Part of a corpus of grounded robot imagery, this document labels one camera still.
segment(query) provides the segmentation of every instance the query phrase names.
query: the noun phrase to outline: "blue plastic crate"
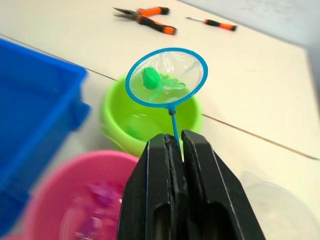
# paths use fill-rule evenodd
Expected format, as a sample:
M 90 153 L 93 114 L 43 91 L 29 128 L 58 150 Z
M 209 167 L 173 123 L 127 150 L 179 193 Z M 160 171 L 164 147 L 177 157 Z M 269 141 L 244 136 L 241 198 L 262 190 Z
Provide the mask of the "blue plastic crate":
M 0 39 L 0 237 L 29 189 L 90 107 L 82 67 Z

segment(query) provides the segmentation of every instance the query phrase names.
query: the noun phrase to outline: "green toy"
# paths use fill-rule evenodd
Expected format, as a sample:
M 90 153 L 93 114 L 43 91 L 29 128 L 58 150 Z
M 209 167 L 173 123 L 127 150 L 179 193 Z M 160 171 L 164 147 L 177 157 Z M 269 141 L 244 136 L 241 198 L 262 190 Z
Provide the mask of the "green toy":
M 146 89 L 154 91 L 148 100 L 150 103 L 163 91 L 183 90 L 186 87 L 184 83 L 179 82 L 176 78 L 159 74 L 152 66 L 148 66 L 142 70 L 142 82 Z

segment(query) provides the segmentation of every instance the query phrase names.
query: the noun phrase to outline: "green bowl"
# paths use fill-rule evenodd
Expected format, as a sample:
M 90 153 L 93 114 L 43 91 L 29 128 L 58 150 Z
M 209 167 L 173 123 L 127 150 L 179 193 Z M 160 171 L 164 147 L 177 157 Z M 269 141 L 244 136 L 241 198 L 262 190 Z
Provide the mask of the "green bowl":
M 104 96 L 100 127 L 121 149 L 140 157 L 149 139 L 162 133 L 174 134 L 172 120 L 167 109 L 146 107 L 133 101 L 126 92 L 125 82 L 126 77 L 120 78 Z M 179 133 L 201 130 L 201 107 L 195 96 L 176 108 L 175 117 Z

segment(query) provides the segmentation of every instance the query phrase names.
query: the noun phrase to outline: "net mesh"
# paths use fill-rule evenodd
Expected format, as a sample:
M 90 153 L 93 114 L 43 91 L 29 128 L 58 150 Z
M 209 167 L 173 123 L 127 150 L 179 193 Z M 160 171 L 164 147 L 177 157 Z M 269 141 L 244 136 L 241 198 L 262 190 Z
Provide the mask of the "net mesh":
M 172 103 L 192 92 L 203 75 L 203 66 L 195 56 L 165 51 L 141 62 L 129 79 L 129 87 L 132 94 L 143 102 Z

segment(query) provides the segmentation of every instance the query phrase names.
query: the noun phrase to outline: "orange screwdriver handle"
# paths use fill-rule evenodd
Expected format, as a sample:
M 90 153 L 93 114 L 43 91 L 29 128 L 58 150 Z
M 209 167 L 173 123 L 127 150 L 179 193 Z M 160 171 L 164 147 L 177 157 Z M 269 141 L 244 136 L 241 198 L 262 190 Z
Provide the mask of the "orange screwdriver handle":
M 175 35 L 177 32 L 177 29 L 173 26 L 167 26 L 163 25 L 159 22 L 153 21 L 150 18 L 147 18 L 145 16 L 139 16 L 137 18 L 137 22 L 141 25 L 148 26 L 154 30 L 157 30 L 159 32 L 162 32 L 164 34 L 169 34 L 169 35 Z
M 207 24 L 207 25 L 210 25 L 210 26 L 214 26 L 214 27 L 218 27 L 218 28 L 222 28 L 222 29 L 226 29 L 226 30 L 229 30 L 229 31 L 235 31 L 237 29 L 237 26 L 235 26 L 235 25 L 220 23 L 220 22 L 217 22 L 217 21 L 209 20 L 209 19 L 204 20 L 204 24 Z
M 157 6 L 149 9 L 138 8 L 136 10 L 141 16 L 150 17 L 154 15 L 168 15 L 170 9 L 167 7 Z

